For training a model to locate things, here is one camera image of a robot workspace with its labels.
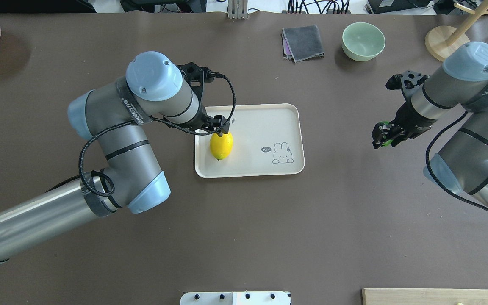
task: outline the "rectangular tray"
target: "rectangular tray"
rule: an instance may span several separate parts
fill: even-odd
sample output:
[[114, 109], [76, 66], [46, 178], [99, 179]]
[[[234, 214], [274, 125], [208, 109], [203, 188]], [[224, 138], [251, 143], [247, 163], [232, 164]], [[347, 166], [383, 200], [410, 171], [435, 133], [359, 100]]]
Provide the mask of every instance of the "rectangular tray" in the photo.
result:
[[[229, 116], [231, 106], [206, 107]], [[304, 168], [299, 112], [291, 104], [239, 105], [231, 119], [233, 150], [216, 160], [211, 136], [195, 136], [195, 172], [203, 178], [288, 175]]]

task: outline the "lemon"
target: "lemon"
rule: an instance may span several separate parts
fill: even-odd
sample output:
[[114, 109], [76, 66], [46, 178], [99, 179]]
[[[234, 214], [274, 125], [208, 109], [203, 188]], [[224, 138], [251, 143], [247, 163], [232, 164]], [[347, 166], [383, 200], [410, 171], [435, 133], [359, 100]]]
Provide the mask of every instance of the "lemon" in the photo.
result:
[[233, 135], [231, 132], [219, 135], [213, 133], [211, 136], [211, 154], [214, 158], [222, 160], [227, 158], [233, 149]]

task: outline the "blue plastic cover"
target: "blue plastic cover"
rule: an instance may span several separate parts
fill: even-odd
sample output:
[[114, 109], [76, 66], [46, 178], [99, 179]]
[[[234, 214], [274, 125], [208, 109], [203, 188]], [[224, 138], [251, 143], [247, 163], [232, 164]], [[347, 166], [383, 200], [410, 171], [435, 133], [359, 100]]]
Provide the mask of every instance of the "blue plastic cover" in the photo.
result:
[[167, 200], [171, 189], [165, 178], [165, 172], [160, 172], [142, 191], [129, 203], [128, 208], [133, 214], [149, 210]]
[[480, 41], [465, 43], [444, 60], [442, 67], [456, 79], [488, 80], [488, 44]]
[[182, 73], [159, 52], [144, 52], [129, 63], [125, 72], [129, 89], [142, 99], [159, 102], [173, 97], [182, 87]]
[[[459, 181], [440, 155], [434, 154], [434, 157], [430, 159], [430, 167], [442, 185], [457, 195], [463, 193], [463, 187], [460, 185]], [[428, 180], [436, 183], [434, 179], [432, 179], [432, 176], [426, 167], [423, 169], [423, 174], [426, 178], [428, 178]]]
[[71, 126], [76, 130], [79, 136], [84, 139], [91, 139], [93, 135], [89, 132], [88, 123], [86, 121], [86, 101], [88, 95], [95, 90], [91, 90], [81, 97], [75, 99], [69, 104], [67, 108], [67, 116]]

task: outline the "bunny drawing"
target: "bunny drawing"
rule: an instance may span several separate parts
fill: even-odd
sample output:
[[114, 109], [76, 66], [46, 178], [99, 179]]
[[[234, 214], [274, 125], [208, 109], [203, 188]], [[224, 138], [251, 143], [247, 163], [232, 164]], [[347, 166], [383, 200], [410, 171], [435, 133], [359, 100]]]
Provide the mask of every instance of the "bunny drawing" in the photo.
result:
[[289, 144], [286, 142], [276, 143], [274, 146], [275, 159], [272, 160], [274, 164], [290, 164], [293, 162], [293, 154], [291, 149], [289, 149]]

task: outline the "tabletop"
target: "tabletop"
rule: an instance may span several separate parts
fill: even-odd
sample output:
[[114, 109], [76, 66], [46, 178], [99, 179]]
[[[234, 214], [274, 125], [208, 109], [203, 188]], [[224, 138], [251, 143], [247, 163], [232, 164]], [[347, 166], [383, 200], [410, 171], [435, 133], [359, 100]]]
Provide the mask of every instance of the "tabletop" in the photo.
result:
[[[347, 58], [341, 33], [365, 21], [385, 35], [368, 62]], [[284, 290], [293, 304], [361, 303], [362, 288], [488, 289], [488, 214], [422, 175], [434, 135], [374, 150], [370, 133], [403, 103], [387, 79], [440, 66], [424, 47], [457, 16], [227, 14], [0, 15], [0, 211], [76, 174], [84, 140], [70, 101], [124, 75], [156, 50], [231, 79], [237, 103], [290, 103], [306, 165], [296, 175], [203, 179], [194, 139], [144, 129], [172, 194], [138, 215], [122, 209], [0, 266], [0, 304], [178, 304], [188, 291]], [[324, 58], [283, 58], [281, 29], [318, 25]], [[488, 42], [488, 17], [467, 32]], [[205, 106], [229, 105], [222, 80]], [[436, 149], [454, 131], [438, 141]], [[85, 168], [106, 166], [93, 145]]]

